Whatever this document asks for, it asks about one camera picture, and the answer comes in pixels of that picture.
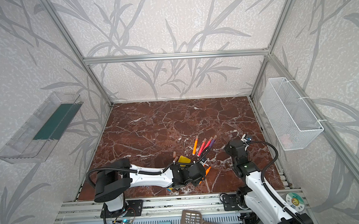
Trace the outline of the pink marker pen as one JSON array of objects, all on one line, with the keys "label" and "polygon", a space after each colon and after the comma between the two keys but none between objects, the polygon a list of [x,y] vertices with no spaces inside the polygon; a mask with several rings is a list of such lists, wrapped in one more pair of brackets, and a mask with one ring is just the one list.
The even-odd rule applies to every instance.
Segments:
[{"label": "pink marker pen", "polygon": [[202,143],[202,145],[201,145],[201,147],[200,147],[200,149],[199,149],[199,152],[198,152],[198,156],[199,156],[199,157],[200,157],[201,154],[203,153],[204,148],[206,147],[206,143],[207,143],[207,138],[205,138],[205,139],[203,140],[203,143]]}]

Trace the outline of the red marker pen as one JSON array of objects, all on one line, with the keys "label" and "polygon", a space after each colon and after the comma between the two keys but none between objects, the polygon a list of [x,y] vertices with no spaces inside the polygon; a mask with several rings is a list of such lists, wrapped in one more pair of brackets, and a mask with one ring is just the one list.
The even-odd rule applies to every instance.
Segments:
[{"label": "red marker pen", "polygon": [[205,144],[205,146],[204,146],[203,149],[208,148],[212,140],[213,140],[213,137],[210,137],[209,140],[206,142],[206,144]]}]

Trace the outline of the orange marker pen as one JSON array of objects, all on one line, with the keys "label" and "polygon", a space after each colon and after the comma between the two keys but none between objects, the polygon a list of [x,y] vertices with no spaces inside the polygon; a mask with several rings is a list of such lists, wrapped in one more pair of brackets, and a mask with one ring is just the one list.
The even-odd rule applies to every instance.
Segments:
[{"label": "orange marker pen", "polygon": [[197,135],[197,136],[195,137],[195,142],[194,142],[194,147],[193,147],[193,152],[192,152],[193,155],[196,154],[197,145],[198,145],[198,139],[199,139],[199,136]]}]

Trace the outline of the purple capped marker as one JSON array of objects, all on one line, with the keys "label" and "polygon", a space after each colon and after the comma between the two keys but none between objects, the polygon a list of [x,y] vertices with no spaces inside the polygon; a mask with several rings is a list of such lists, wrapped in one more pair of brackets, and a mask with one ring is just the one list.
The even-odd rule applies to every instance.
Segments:
[{"label": "purple capped marker", "polygon": [[213,144],[214,144],[214,142],[215,142],[216,139],[217,139],[217,135],[215,135],[215,136],[213,137],[213,139],[211,140],[211,142],[210,142],[210,144],[209,144],[209,148],[212,148],[212,146],[213,146]]}]

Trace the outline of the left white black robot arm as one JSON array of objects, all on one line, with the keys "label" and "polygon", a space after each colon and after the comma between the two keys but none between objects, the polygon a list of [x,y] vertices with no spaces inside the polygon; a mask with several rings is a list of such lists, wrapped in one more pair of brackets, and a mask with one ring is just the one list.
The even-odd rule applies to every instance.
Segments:
[{"label": "left white black robot arm", "polygon": [[136,166],[124,158],[88,171],[86,181],[94,188],[94,201],[103,204],[100,217],[105,219],[125,216],[133,209],[125,199],[127,189],[157,186],[179,190],[188,184],[198,186],[205,177],[206,169],[201,161],[174,161],[157,169]]}]

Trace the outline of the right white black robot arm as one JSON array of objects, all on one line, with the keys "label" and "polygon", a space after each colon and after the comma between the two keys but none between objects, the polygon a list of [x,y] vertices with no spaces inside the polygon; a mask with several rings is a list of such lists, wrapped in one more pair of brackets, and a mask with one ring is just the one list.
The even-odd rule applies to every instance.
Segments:
[{"label": "right white black robot arm", "polygon": [[[275,152],[275,156],[263,169],[248,159],[247,148],[251,144],[266,145]],[[247,139],[231,140],[224,148],[232,160],[232,169],[240,177],[245,187],[238,189],[236,198],[243,209],[250,209],[263,224],[314,224],[306,213],[299,213],[284,201],[265,179],[265,173],[279,157],[272,144]]]}]

